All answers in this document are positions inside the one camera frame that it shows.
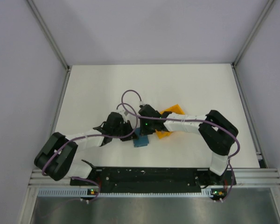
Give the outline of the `blue leather card holder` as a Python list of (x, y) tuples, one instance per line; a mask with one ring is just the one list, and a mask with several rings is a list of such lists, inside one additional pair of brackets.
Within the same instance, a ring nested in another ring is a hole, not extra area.
[(146, 147), (149, 144), (149, 139), (147, 135), (142, 135), (140, 127), (135, 130), (136, 138), (133, 139), (134, 147)]

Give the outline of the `orange plastic card stand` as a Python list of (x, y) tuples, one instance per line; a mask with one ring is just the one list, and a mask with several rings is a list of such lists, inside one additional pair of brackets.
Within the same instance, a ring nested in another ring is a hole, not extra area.
[[(182, 114), (184, 115), (184, 111), (182, 110), (182, 108), (176, 104), (174, 106), (171, 106), (163, 111), (160, 111), (160, 114), (163, 114), (164, 112), (173, 112), (173, 113), (176, 113), (176, 114)], [(165, 132), (165, 131), (156, 131), (156, 135), (159, 139), (163, 139), (165, 137), (168, 137), (172, 134), (172, 132)]]

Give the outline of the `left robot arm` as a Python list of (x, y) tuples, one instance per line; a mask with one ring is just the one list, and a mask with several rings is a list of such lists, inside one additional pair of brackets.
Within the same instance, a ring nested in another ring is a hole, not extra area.
[(84, 133), (53, 133), (35, 157), (34, 165), (42, 171), (42, 175), (47, 175), (55, 181), (64, 177), (78, 177), (86, 185), (92, 185), (97, 178), (96, 173), (92, 171), (94, 168), (77, 154), (93, 147), (105, 146), (113, 139), (135, 139), (135, 130), (124, 113), (111, 112), (101, 125)]

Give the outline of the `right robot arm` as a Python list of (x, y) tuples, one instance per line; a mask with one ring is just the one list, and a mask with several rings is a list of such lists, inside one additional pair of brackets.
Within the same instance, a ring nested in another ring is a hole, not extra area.
[(159, 132), (185, 132), (201, 135), (212, 151), (209, 181), (215, 185), (226, 178), (228, 156), (236, 142), (238, 129), (220, 112), (210, 110), (202, 116), (189, 116), (174, 112), (160, 113), (149, 104), (140, 106), (140, 133), (150, 135)]

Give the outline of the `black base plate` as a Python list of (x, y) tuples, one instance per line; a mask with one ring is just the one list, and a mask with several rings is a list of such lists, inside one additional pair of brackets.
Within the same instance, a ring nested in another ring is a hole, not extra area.
[(87, 179), (101, 193), (198, 193), (202, 187), (236, 184), (232, 171), (218, 176), (207, 168), (96, 167)]

